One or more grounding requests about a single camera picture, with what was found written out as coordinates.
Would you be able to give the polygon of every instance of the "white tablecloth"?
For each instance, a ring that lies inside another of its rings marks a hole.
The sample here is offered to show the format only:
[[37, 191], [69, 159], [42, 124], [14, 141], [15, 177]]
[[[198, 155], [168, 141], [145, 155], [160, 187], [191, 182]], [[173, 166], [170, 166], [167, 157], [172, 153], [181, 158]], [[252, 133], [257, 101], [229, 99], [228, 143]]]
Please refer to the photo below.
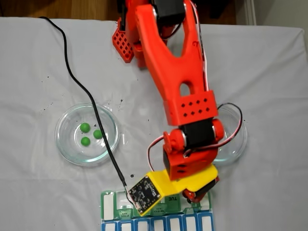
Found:
[[[132, 186], [149, 169], [146, 147], [169, 131], [147, 70], [112, 46], [115, 22], [54, 20], [67, 34], [69, 62], [97, 103], [121, 123], [115, 153]], [[217, 231], [302, 231], [308, 227], [308, 63], [303, 31], [203, 25], [210, 88], [238, 104], [245, 155], [220, 171], [212, 191]], [[170, 41], [180, 50], [182, 34]], [[48, 22], [0, 18], [0, 230], [100, 230], [100, 193], [121, 190], [110, 161], [80, 167], [54, 141], [58, 118], [89, 102], [72, 81], [62, 35]], [[153, 149], [162, 168], [161, 144]]]

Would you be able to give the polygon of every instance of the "green candy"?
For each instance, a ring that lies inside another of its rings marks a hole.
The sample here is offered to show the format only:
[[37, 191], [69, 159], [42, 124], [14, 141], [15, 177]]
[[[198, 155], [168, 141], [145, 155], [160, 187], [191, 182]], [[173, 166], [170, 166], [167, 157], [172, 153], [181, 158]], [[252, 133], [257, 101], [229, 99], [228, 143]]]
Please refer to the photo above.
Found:
[[90, 125], [88, 124], [88, 123], [82, 123], [81, 125], [80, 125], [80, 130], [82, 131], [82, 132], [84, 132], [84, 133], [87, 133], [87, 132], [89, 132], [90, 131]]
[[93, 132], [93, 136], [94, 136], [94, 138], [96, 138], [96, 139], [101, 139], [101, 138], [103, 138], [103, 135], [102, 135], [102, 132], [101, 132], [101, 130], [95, 130], [94, 132]]
[[89, 139], [88, 137], [83, 137], [83, 138], [81, 139], [81, 144], [82, 144], [83, 146], [88, 147], [88, 146], [90, 145], [90, 143], [91, 143], [91, 141], [90, 141], [90, 139]]

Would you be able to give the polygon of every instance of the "glass dish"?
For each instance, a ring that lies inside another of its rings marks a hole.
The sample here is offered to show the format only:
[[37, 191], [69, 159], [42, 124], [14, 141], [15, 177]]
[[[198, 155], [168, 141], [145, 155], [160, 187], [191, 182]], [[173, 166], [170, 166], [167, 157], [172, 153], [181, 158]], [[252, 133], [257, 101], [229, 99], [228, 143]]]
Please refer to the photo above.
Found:
[[[224, 138], [219, 142], [224, 141], [236, 130], [240, 114], [234, 111], [229, 105], [222, 106], [218, 112], [218, 119], [222, 122], [224, 127]], [[213, 164], [216, 166], [223, 166], [233, 163], [244, 152], [247, 143], [247, 129], [245, 123], [242, 122], [242, 126], [237, 135], [226, 145], [218, 148], [218, 155]]]
[[[108, 108], [96, 105], [102, 125], [113, 151], [119, 141], [119, 127], [115, 116]], [[80, 130], [82, 123], [90, 125], [90, 131], [84, 133]], [[103, 139], [93, 136], [99, 130], [94, 109], [91, 103], [78, 104], [68, 109], [59, 119], [55, 129], [55, 141], [58, 149], [65, 159], [76, 165], [90, 166], [106, 160], [109, 157]], [[89, 146], [83, 146], [81, 139], [88, 137]]]

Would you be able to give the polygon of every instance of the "white wall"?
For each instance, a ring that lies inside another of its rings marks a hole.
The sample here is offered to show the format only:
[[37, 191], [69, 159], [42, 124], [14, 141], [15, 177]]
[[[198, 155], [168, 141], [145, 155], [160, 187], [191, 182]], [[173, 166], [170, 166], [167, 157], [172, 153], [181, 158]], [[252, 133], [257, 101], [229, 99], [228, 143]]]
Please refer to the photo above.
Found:
[[290, 26], [306, 31], [308, 44], [308, 0], [254, 0], [257, 25]]

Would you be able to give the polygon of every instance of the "black circuit board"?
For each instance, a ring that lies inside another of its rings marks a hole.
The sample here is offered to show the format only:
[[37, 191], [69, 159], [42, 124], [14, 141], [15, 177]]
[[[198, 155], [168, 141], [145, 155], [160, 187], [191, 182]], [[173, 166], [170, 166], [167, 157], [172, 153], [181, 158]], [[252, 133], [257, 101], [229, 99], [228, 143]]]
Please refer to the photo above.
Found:
[[129, 194], [140, 214], [143, 214], [147, 209], [155, 204], [155, 202], [161, 199], [161, 195], [148, 176], [143, 177], [134, 187], [132, 187]]

